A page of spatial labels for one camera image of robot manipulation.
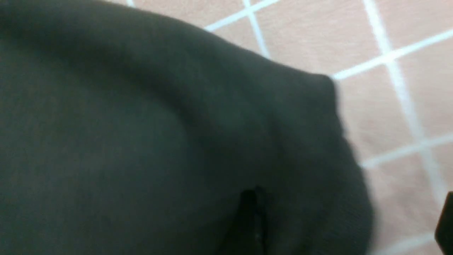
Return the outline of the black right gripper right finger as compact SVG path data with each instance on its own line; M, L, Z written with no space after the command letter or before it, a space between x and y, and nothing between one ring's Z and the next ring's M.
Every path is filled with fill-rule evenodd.
M446 199L435 229L435 240L443 254L453 253L453 192Z

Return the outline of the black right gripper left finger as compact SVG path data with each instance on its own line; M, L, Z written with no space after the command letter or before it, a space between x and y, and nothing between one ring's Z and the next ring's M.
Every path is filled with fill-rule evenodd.
M266 255L267 194L262 187L245 190L223 241L224 255Z

